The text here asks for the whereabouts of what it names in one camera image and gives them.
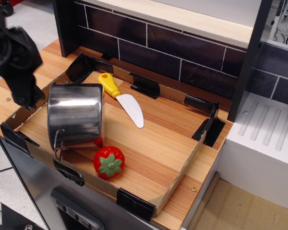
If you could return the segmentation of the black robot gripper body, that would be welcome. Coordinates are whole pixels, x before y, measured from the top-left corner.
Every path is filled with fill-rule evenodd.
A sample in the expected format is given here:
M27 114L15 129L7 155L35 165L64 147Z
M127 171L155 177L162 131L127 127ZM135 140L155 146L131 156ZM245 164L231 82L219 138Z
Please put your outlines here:
M14 102L32 110L38 101L45 99L34 76L42 59L36 44L22 27L6 27L7 14L0 4L0 76L11 90Z

